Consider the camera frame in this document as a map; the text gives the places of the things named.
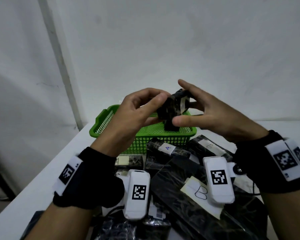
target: hand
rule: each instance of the hand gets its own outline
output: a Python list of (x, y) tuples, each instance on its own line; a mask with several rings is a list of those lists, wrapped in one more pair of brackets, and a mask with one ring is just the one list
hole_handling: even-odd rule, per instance
[(127, 95), (91, 148), (117, 157), (128, 149), (143, 126), (161, 122), (158, 117), (149, 116), (164, 104), (169, 95), (168, 92), (155, 88), (146, 88)]
[(215, 96), (201, 90), (184, 80), (178, 83), (191, 92), (196, 102), (190, 103), (191, 108), (199, 109), (203, 115), (180, 115), (173, 118), (174, 126), (200, 127), (223, 136), (227, 141), (250, 141), (265, 137), (268, 131), (239, 111), (220, 101)]

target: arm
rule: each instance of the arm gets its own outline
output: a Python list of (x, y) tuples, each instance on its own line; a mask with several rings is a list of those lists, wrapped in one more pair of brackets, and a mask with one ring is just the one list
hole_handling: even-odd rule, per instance
[[(126, 96), (91, 148), (107, 156), (117, 157), (128, 149), (141, 127), (160, 122), (157, 117), (149, 116), (163, 105), (168, 95), (163, 90), (146, 88)], [(26, 240), (85, 239), (91, 218), (92, 210), (75, 206), (58, 207), (52, 203)]]
[[(172, 120), (175, 126), (207, 129), (233, 143), (256, 140), (268, 135), (268, 131), (261, 125), (211, 94), (183, 80), (178, 83), (196, 99), (191, 107), (204, 112), (204, 115), (177, 116)], [(279, 239), (300, 240), (300, 190), (281, 194), (261, 193), (261, 196)]]

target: white table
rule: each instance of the white table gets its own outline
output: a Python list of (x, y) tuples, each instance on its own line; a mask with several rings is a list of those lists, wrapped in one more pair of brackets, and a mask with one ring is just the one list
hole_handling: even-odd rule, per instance
[[(262, 121), (261, 125), (267, 129), (274, 129), (285, 137), (294, 138), (300, 146), (300, 121)], [(68, 160), (89, 146), (94, 138), (90, 137), (89, 123), (70, 143), (30, 182), (30, 184), (12, 201), (0, 214), (0, 239), (18, 240), (35, 211), (45, 210), (52, 201), (52, 185), (60, 175)], [(207, 130), (198, 130), (220, 146), (234, 152), (234, 144)], [(171, 231), (169, 239), (180, 238), (175, 231)]]

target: forearm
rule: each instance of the forearm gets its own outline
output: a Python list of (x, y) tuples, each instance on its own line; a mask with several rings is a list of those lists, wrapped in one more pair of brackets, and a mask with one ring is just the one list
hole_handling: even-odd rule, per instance
[(85, 239), (91, 218), (92, 210), (51, 203), (25, 240)]
[(300, 240), (300, 190), (262, 193), (273, 228), (280, 240)]

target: green basket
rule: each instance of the green basket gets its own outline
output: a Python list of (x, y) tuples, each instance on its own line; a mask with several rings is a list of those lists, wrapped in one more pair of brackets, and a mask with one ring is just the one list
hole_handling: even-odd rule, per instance
[[(116, 113), (119, 105), (112, 105), (108, 109), (104, 109), (98, 117), (96, 117), (96, 123), (89, 130), (89, 134), (92, 137), (97, 138), (106, 128), (113, 115)], [(184, 115), (190, 115), (188, 111), (183, 113)], [(191, 137), (196, 135), (196, 127), (181, 127), (178, 132), (175, 131), (165, 131), (163, 122), (158, 124), (149, 125), (143, 127), (136, 134), (132, 145), (124, 151), (122, 154), (145, 154), (146, 144), (149, 140), (156, 137), (161, 141), (166, 143), (184, 147), (184, 145), (190, 140)]]

